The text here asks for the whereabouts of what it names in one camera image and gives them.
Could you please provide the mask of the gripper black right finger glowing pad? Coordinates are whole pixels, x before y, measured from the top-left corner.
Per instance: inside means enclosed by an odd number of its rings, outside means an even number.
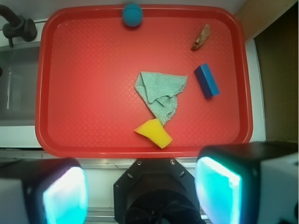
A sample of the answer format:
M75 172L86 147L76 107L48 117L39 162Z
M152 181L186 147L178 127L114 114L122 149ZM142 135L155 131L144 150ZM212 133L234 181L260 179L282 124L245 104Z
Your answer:
M206 146L197 158L195 188L213 224L296 224L299 146L283 141Z

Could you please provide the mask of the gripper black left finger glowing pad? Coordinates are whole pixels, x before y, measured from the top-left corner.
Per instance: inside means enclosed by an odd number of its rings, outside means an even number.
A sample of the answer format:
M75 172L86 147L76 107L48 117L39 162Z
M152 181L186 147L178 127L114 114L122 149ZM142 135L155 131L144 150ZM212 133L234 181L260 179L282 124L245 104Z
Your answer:
M0 163L2 224L83 224L87 174L73 158Z

